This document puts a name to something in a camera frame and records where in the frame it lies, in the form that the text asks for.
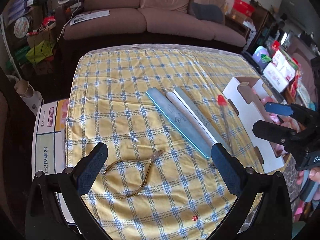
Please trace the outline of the person's right hand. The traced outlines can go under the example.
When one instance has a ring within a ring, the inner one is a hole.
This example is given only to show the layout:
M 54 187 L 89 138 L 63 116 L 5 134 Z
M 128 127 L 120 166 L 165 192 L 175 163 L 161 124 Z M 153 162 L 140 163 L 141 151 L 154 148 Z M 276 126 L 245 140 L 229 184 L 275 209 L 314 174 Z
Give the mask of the person's right hand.
M 300 185 L 303 181 L 304 171 L 298 173 L 297 184 Z M 320 183 L 320 167 L 315 167 L 309 172 L 309 179 Z

